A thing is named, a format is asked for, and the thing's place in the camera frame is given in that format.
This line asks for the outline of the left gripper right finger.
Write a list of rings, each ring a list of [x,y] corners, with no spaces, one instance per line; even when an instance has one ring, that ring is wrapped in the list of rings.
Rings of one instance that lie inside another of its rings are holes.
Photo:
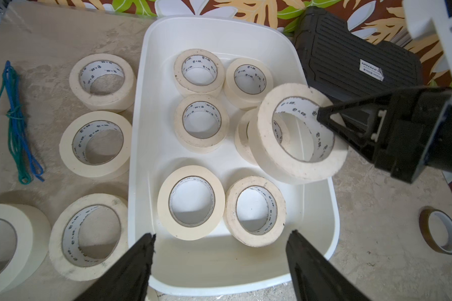
[[[291,232],[286,256],[298,300],[368,300],[298,231]]]

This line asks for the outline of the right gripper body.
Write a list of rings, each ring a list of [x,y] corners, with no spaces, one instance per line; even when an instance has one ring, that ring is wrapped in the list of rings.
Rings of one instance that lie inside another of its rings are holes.
[[[426,167],[452,173],[452,89],[400,89],[384,98],[374,166],[406,183]]]

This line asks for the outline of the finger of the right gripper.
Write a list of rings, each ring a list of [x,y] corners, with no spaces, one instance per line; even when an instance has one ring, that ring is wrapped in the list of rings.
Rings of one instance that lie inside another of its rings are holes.
[[[318,111],[317,120],[363,158],[398,158],[391,130],[399,89],[342,102]]]

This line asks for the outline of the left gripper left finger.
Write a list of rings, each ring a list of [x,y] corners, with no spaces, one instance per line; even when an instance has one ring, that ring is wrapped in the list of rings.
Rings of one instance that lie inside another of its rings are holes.
[[[77,300],[155,300],[149,287],[156,236],[143,235]]]

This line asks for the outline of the masking tape roll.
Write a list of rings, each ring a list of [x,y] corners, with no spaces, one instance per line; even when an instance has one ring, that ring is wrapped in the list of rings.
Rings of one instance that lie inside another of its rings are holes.
[[[234,135],[234,142],[237,149],[237,152],[241,155],[241,157],[247,161],[248,163],[256,166],[256,160],[254,159],[251,148],[249,146],[249,138],[247,134],[247,129],[249,126],[249,123],[257,114],[257,109],[248,110],[240,119],[239,123],[237,124],[235,135]]]
[[[92,94],[92,84],[102,76],[123,78],[122,86],[106,95]],[[107,53],[86,56],[72,68],[69,85],[74,95],[90,110],[122,112],[135,101],[137,78],[132,67],[123,58]]]
[[[16,248],[0,272],[0,293],[7,292],[32,276],[48,253],[51,226],[38,208],[25,204],[0,204],[0,222],[11,226]]]
[[[320,124],[318,111],[332,105],[320,91],[302,84],[282,84],[273,88],[258,106],[248,126],[249,145],[259,167],[272,178],[287,184],[308,184],[330,178],[344,165],[348,145]],[[293,155],[276,138],[273,117],[286,114],[308,129],[313,152],[309,159]]]
[[[286,224],[286,202],[270,180],[248,176],[226,193],[224,221],[234,238],[248,247],[273,244]]]
[[[175,60],[174,78],[177,90],[184,97],[193,94],[217,97],[225,81],[225,68],[213,53],[190,49]]]
[[[86,156],[87,144],[100,132],[112,130],[123,137],[120,151],[102,164],[92,164]],[[59,151],[67,168],[73,173],[95,180],[117,178],[129,170],[132,125],[123,116],[108,112],[89,112],[75,119],[62,135]]]
[[[83,222],[100,207],[110,209],[120,226],[118,242],[105,258],[89,257],[79,245]],[[95,193],[69,205],[55,222],[48,245],[50,260],[67,279],[85,282],[103,276],[128,251],[128,201],[120,196]]]
[[[258,60],[237,58],[227,68],[223,91],[238,109],[258,107],[273,88],[270,70]]]
[[[194,153],[206,154],[218,149],[227,137],[229,125],[225,107],[207,94],[185,97],[174,114],[178,141]]]
[[[199,240],[217,228],[225,211],[219,178],[202,166],[185,166],[163,182],[157,202],[159,220],[175,238]]]

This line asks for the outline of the white plastic storage box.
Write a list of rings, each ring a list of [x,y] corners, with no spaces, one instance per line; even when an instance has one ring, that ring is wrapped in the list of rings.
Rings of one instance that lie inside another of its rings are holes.
[[[293,230],[325,258],[338,245],[340,217],[331,179],[304,186],[277,184],[286,198],[286,227],[278,240],[263,248],[238,242],[223,223],[206,237],[187,242],[170,235],[158,218],[156,203],[163,181],[182,166],[209,169],[224,188],[242,177],[263,175],[242,159],[231,135],[208,154],[190,152],[178,142],[173,120],[182,96],[174,83],[173,65],[180,53],[193,48],[214,53],[224,64],[236,58],[258,60],[276,84],[306,83],[292,42],[267,26],[205,16],[153,22],[144,35],[134,106],[129,244],[145,233],[156,235],[149,285],[168,295],[227,295],[289,282],[286,243]]]

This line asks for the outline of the black plastic tool case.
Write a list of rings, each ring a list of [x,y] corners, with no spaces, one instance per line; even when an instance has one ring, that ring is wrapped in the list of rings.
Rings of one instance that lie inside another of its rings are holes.
[[[308,85],[333,102],[423,84],[415,54],[389,41],[369,43],[323,8],[301,15],[293,41]]]

